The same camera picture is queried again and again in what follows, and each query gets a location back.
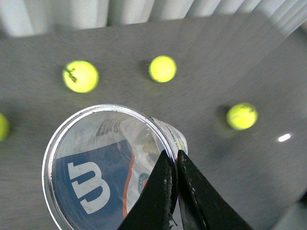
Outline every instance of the tennis ball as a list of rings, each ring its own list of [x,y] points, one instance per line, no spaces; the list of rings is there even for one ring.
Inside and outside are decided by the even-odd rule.
[[[10,131],[9,121],[3,114],[0,114],[0,141],[4,141]]]
[[[236,130],[251,127],[257,121],[256,108],[248,103],[237,104],[227,112],[228,124]]]
[[[68,88],[75,92],[92,91],[98,84],[96,68],[87,61],[73,61],[63,70],[63,79]]]
[[[149,66],[149,74],[151,78],[159,83],[172,80],[176,74],[176,63],[168,56],[156,57]]]

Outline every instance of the wilson logo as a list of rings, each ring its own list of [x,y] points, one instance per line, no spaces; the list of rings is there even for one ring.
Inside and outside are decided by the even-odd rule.
[[[98,187],[102,188],[102,193],[96,199],[91,201],[82,199],[80,201],[80,204],[82,205],[87,214],[92,214],[102,209],[108,203],[110,199],[110,187],[105,180],[101,179],[101,171],[98,165],[94,162],[87,162],[79,165],[73,165],[73,163],[68,163],[68,172],[71,180],[91,171],[95,173],[95,176],[91,179],[80,184],[77,181],[71,183],[78,199],[82,198],[83,196],[92,192]]]

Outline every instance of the white curtain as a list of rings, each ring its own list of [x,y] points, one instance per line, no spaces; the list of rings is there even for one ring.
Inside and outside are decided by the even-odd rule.
[[[306,0],[0,0],[0,30],[20,37],[254,10],[286,35],[307,19]]]

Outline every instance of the table surface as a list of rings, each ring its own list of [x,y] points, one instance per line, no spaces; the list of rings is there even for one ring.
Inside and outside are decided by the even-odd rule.
[[[167,122],[186,137],[190,158],[255,229],[269,229],[307,185],[307,39],[284,40],[258,13],[142,23],[0,40],[0,112],[12,125],[0,143],[0,226],[55,230],[41,167],[46,146],[69,116],[96,104],[121,104]],[[170,55],[173,80],[150,80],[151,59]],[[72,60],[100,73],[87,94],[61,72]],[[231,130],[229,106],[250,102],[259,119]],[[286,133],[291,138],[278,142]],[[174,219],[180,225],[176,209]]]

